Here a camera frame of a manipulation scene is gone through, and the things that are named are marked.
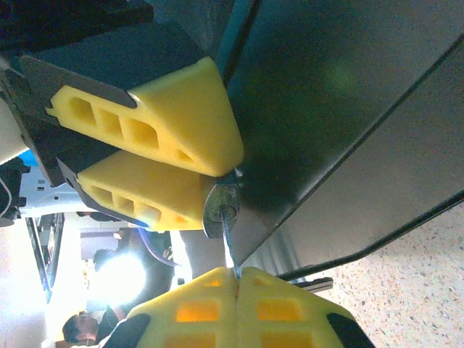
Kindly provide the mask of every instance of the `speckled floor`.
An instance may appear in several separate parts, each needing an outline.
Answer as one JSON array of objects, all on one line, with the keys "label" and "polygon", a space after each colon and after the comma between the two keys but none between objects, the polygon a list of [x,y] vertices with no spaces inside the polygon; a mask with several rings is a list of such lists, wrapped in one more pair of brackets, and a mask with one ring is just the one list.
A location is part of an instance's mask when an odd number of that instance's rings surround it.
[{"label": "speckled floor", "polygon": [[376,347],[464,347],[464,204],[364,259],[318,274],[320,296],[357,318]]}]

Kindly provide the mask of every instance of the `black metal panel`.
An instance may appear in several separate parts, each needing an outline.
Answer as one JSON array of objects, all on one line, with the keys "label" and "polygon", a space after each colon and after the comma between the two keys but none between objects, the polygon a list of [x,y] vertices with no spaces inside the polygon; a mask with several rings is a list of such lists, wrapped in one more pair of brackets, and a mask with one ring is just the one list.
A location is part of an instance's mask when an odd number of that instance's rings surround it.
[{"label": "black metal panel", "polygon": [[285,279],[314,273],[462,200],[463,86],[461,41],[247,263]]},{"label": "black metal panel", "polygon": [[[239,261],[448,50],[463,17],[459,0],[262,2],[228,88],[246,154]],[[331,246],[325,253],[336,257]]]},{"label": "black metal panel", "polygon": [[130,25],[21,57],[30,88],[47,107],[68,85],[135,108],[128,91],[198,62],[205,53],[175,23]]}]

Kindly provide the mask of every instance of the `dark hair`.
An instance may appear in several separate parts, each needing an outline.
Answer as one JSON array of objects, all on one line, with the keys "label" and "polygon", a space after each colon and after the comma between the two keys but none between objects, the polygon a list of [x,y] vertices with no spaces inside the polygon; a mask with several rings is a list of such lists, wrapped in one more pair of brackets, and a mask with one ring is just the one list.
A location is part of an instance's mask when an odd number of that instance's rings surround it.
[{"label": "dark hair", "polygon": [[66,342],[78,343],[78,336],[80,331],[78,328],[78,315],[74,314],[67,322],[63,325],[63,336]]},{"label": "dark hair", "polygon": [[102,268],[102,265],[105,264],[106,261],[113,257],[113,250],[111,249],[98,249],[94,255],[94,265],[95,271],[99,271]]}]

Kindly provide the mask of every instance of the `white wall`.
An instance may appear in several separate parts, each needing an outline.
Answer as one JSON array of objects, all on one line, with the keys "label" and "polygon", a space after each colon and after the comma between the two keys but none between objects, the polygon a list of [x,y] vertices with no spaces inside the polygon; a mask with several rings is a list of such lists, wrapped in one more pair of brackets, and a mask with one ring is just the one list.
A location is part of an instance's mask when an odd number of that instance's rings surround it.
[{"label": "white wall", "polygon": [[47,308],[49,336],[62,339],[62,326],[74,314],[86,308],[86,289],[83,285],[82,261],[80,258],[80,231],[65,215],[65,225],[57,277],[53,286],[53,294]]},{"label": "white wall", "polygon": [[0,347],[40,347],[46,300],[23,220],[0,228]]}]

